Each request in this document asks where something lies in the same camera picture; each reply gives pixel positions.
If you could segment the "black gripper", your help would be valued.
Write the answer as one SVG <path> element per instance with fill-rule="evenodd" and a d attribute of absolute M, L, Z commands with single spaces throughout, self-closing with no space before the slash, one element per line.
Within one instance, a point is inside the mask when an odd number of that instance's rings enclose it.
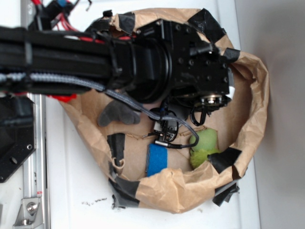
<path fill-rule="evenodd" d="M 135 60 L 135 99 L 140 103 L 169 98 L 197 112 L 212 112 L 233 98 L 227 58 L 189 25 L 156 20 L 142 26 Z"/>

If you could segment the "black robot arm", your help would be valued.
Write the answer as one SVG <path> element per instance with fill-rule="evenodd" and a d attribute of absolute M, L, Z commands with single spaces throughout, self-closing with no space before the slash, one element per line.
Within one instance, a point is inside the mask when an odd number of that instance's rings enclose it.
<path fill-rule="evenodd" d="M 196 111 L 226 106 L 234 95 L 230 59 L 214 38 L 219 27 L 157 19 L 124 39 L 109 33 L 0 29 L 0 90 L 80 94 L 121 89 L 150 104 L 170 98 Z"/>

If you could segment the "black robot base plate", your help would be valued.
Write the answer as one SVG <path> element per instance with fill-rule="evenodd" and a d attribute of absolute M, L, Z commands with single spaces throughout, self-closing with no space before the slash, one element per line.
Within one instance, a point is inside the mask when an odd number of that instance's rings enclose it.
<path fill-rule="evenodd" d="M 34 151 L 34 107 L 26 96 L 0 99 L 0 182 L 5 183 Z"/>

